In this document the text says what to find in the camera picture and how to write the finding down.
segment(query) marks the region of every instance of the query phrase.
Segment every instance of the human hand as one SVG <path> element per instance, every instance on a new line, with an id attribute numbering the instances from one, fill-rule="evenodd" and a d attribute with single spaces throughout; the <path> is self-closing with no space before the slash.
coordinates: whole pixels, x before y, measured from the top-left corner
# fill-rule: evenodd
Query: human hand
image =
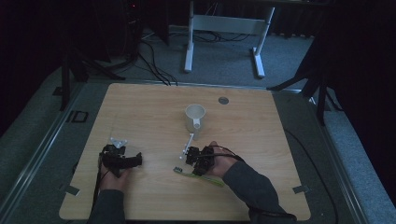
<path id="1" fill-rule="evenodd" d="M 128 185 L 128 176 L 131 172 L 132 168 L 126 169 L 121 173 L 120 178 L 118 178 L 102 164 L 102 180 L 100 183 L 100 190 L 117 189 L 125 193 L 126 187 Z"/>
<path id="2" fill-rule="evenodd" d="M 210 143 L 210 146 L 213 147 L 214 153 L 221 153 L 221 154 L 230 154 L 232 155 L 229 150 L 223 149 L 222 147 L 218 147 L 218 143 L 213 141 Z M 234 163 L 237 162 L 237 159 L 232 157 L 225 157 L 225 156 L 216 156 L 215 157 L 215 164 L 210 167 L 207 171 L 207 175 L 215 175 L 218 177 L 223 178 L 225 173 L 233 166 Z"/>

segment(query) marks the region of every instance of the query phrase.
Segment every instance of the table top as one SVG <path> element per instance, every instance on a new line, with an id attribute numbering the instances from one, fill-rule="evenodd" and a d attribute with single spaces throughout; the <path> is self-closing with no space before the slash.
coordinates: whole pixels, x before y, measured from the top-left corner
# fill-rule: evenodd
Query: table top
<path id="1" fill-rule="evenodd" d="M 227 105 L 220 97 L 229 100 Z M 125 216 L 136 220 L 248 220 L 248 209 L 227 187 L 176 174 L 192 167 L 179 156 L 190 138 L 185 108 L 206 109 L 204 127 L 193 147 L 211 141 L 241 156 L 268 176 L 280 205 L 299 220 L 310 218 L 303 193 L 295 194 L 300 178 L 290 154 L 272 93 L 215 87 L 111 84 L 99 110 L 60 210 L 64 219 L 87 219 L 92 208 L 98 155 L 110 137 L 126 139 L 127 157 L 142 152 L 143 164 L 133 168 L 125 194 Z"/>

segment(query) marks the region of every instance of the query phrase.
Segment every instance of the cup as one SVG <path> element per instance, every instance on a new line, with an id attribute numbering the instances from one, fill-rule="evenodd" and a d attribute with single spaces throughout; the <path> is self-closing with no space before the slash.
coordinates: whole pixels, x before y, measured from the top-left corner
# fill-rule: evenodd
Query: cup
<path id="1" fill-rule="evenodd" d="M 189 105 L 186 108 L 186 127 L 194 134 L 193 140 L 198 139 L 198 133 L 204 127 L 205 109 L 201 105 Z"/>

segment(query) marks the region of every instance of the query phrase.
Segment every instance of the white metal frame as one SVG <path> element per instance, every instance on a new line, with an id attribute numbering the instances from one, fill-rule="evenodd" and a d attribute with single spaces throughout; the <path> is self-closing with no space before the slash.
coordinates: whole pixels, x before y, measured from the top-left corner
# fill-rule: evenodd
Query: white metal frame
<path id="1" fill-rule="evenodd" d="M 189 43 L 187 46 L 186 62 L 184 71 L 189 73 L 192 69 L 192 54 L 194 51 L 193 32 L 194 30 L 215 31 L 223 33 L 236 33 L 245 35 L 259 35 L 260 40 L 257 48 L 253 48 L 253 58 L 256 64 L 257 74 L 259 77 L 265 77 L 262 66 L 262 46 L 271 24 L 274 14 L 274 7 L 266 15 L 265 20 L 253 20 L 232 17 L 194 15 L 194 1 L 190 1 L 190 19 L 189 19 Z"/>

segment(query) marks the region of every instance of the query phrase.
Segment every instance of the desk foot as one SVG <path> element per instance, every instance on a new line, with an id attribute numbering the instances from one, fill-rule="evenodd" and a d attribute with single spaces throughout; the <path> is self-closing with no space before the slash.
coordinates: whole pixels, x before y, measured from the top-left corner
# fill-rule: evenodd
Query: desk foot
<path id="1" fill-rule="evenodd" d="M 253 57 L 256 64 L 257 76 L 263 78 L 265 77 L 265 73 L 264 67 L 262 66 L 262 56 L 260 54 L 256 55 L 256 49 L 257 48 L 253 48 Z"/>
<path id="2" fill-rule="evenodd" d="M 187 46 L 186 63 L 184 65 L 184 71 L 190 73 L 192 70 L 192 54 L 194 52 L 194 44 L 190 43 Z"/>

